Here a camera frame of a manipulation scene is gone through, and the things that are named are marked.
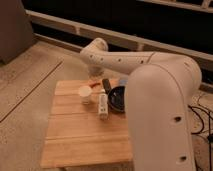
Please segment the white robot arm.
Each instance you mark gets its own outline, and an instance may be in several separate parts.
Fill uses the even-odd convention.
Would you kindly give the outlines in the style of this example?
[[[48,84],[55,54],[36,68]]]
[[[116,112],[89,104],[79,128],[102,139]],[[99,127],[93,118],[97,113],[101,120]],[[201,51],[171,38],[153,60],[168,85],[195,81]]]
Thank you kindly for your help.
[[[107,68],[128,76],[124,100],[135,171],[196,171],[188,104],[202,74],[194,59],[110,52],[102,38],[84,47],[80,58],[92,74]]]

